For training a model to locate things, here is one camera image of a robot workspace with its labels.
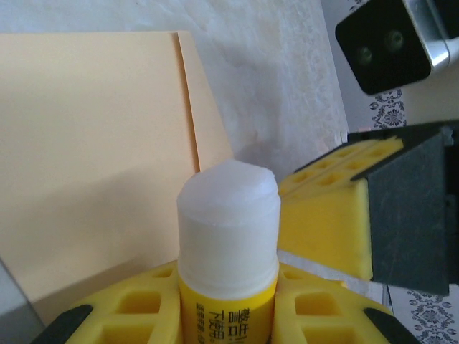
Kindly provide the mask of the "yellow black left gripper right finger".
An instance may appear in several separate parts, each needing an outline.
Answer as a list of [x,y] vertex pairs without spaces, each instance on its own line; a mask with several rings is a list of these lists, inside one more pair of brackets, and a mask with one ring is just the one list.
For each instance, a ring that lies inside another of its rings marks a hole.
[[385,306],[340,282],[281,264],[274,343],[418,343]]

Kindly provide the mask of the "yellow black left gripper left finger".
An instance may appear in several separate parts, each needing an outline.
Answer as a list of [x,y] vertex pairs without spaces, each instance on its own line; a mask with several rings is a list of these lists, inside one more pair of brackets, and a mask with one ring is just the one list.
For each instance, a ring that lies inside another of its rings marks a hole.
[[36,343],[181,343],[175,262],[97,291],[58,315]]

